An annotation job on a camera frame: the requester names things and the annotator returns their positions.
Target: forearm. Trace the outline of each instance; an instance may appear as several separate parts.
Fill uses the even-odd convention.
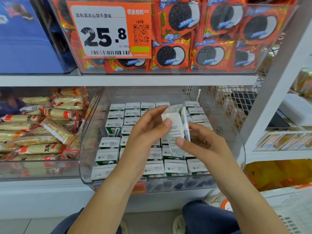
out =
[[[68,230],[68,234],[116,233],[135,185],[135,179],[123,174],[121,170],[116,167],[107,177]]]
[[[248,181],[243,180],[228,199],[243,234],[288,234],[286,226],[265,198]]]

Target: right hand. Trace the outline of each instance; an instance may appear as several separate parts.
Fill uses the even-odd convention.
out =
[[[177,138],[176,144],[205,164],[225,196],[248,182],[223,137],[203,125],[189,123],[189,128],[192,142]]]

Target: left hand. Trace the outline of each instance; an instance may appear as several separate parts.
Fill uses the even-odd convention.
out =
[[[162,138],[170,129],[171,120],[162,121],[161,114],[168,106],[148,110],[131,130],[126,148],[116,166],[129,171],[128,175],[136,183],[144,172],[151,146]]]

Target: white floor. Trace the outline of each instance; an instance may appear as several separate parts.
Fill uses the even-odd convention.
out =
[[[172,222],[181,211],[127,213],[129,234],[172,234]],[[0,220],[0,234],[50,234],[65,217]]]

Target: hand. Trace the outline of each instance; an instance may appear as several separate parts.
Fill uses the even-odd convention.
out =
[[[189,128],[192,142],[177,138],[176,144],[205,164],[225,196],[248,182],[223,137],[203,125],[189,123]]]
[[[126,148],[116,168],[128,170],[130,172],[128,175],[134,179],[134,183],[142,177],[151,146],[170,129],[171,120],[161,119],[161,114],[167,107],[160,106],[148,110],[131,130]]]

